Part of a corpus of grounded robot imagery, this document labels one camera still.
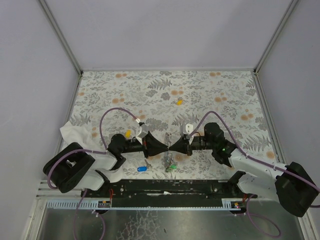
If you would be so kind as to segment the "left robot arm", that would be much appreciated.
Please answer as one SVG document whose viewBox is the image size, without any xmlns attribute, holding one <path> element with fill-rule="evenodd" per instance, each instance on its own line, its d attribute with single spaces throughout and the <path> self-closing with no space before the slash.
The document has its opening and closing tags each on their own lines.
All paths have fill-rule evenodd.
<svg viewBox="0 0 320 240">
<path fill-rule="evenodd" d="M 116 183 L 123 178 L 123 164 L 127 160 L 123 154 L 142 152 L 147 159 L 168 149 L 150 132 L 131 139 L 115 134 L 104 152 L 84 149 L 73 142 L 46 163 L 43 173 L 49 188 L 63 194 L 74 188 L 97 191 L 106 181 Z"/>
</svg>

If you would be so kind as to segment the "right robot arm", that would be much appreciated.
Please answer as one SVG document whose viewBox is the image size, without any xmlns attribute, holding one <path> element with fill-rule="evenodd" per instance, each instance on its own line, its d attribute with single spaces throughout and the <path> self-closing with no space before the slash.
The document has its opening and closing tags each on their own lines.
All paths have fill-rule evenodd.
<svg viewBox="0 0 320 240">
<path fill-rule="evenodd" d="M 225 138 L 224 131 L 215 122 L 204 126 L 203 136 L 189 136 L 192 130 L 193 126 L 187 124 L 181 138 L 169 150 L 188 156 L 194 151 L 211 150 L 219 164 L 236 170 L 230 181 L 243 193 L 276 201 L 296 217 L 303 217 L 313 207 L 319 191 L 299 163 L 268 162 L 246 155 Z"/>
</svg>

